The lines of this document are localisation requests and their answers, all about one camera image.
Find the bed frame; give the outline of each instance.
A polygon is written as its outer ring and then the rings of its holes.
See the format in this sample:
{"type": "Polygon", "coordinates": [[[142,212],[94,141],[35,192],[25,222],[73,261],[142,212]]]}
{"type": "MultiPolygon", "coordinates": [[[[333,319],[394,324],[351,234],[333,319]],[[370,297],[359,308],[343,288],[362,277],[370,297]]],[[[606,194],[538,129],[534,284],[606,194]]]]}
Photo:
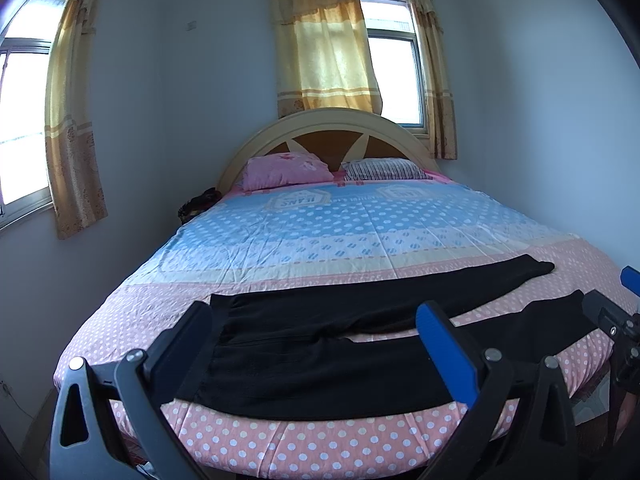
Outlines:
{"type": "Polygon", "coordinates": [[[392,121],[360,110],[318,108],[287,116],[258,132],[226,167],[218,189],[229,192],[252,156],[283,152],[313,153],[331,171],[350,160],[388,156],[440,171],[427,148],[392,121]]]}

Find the window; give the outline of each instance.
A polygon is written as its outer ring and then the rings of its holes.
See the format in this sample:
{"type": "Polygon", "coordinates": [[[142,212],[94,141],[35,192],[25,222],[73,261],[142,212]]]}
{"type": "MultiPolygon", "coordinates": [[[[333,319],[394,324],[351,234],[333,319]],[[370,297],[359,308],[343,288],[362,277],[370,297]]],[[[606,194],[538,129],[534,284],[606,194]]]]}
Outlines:
{"type": "Polygon", "coordinates": [[[0,226],[49,202],[44,99],[65,0],[29,0],[0,44],[0,226]]]}
{"type": "Polygon", "coordinates": [[[360,1],[382,94],[382,116],[424,132],[420,57],[406,0],[360,1]]]}

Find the black pants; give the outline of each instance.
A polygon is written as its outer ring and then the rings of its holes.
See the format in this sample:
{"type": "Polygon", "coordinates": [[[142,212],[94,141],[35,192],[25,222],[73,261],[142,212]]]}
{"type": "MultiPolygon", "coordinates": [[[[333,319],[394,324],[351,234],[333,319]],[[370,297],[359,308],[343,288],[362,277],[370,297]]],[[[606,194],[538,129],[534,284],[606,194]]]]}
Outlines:
{"type": "MultiPolygon", "coordinates": [[[[439,406],[450,395],[418,337],[354,343],[344,336],[414,328],[415,311],[427,300],[453,317],[553,268],[525,255],[402,280],[213,295],[217,342],[204,374],[192,370],[203,375],[197,392],[183,398],[271,420],[363,418],[439,406]]],[[[593,330],[571,319],[580,300],[577,293],[536,302],[523,313],[472,324],[471,333],[484,347],[537,361],[593,330]],[[570,333],[540,331],[551,318],[571,319],[570,333]]]]}

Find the striped pillow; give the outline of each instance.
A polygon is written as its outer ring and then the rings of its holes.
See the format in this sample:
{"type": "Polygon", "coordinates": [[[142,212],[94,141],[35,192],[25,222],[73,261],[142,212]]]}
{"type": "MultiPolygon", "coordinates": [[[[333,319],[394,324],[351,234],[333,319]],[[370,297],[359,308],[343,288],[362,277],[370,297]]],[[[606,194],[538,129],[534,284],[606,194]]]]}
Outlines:
{"type": "Polygon", "coordinates": [[[345,180],[433,180],[405,158],[363,158],[342,166],[345,180]]]}

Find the white wall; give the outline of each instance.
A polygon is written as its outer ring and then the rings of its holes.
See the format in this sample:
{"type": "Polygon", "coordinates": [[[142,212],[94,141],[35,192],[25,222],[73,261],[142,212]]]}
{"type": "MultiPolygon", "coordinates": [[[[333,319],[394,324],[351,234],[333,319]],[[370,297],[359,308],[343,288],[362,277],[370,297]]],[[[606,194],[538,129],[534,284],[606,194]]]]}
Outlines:
{"type": "MultiPolygon", "coordinates": [[[[73,334],[171,234],[159,20],[152,0],[101,3],[90,103],[109,216],[68,240],[57,240],[52,211],[0,234],[0,376],[31,415],[73,334]]],[[[29,423],[0,395],[0,424],[15,446],[29,423]]]]}
{"type": "Polygon", "coordinates": [[[640,266],[640,70],[596,0],[466,0],[484,184],[640,266]]]}
{"type": "MultiPolygon", "coordinates": [[[[460,134],[460,160],[443,164],[474,182],[476,88],[460,0],[435,0],[450,64],[460,134]]],[[[173,206],[215,186],[230,158],[277,119],[270,0],[171,0],[164,54],[173,206]],[[195,30],[186,30],[196,21],[195,30]]]]}

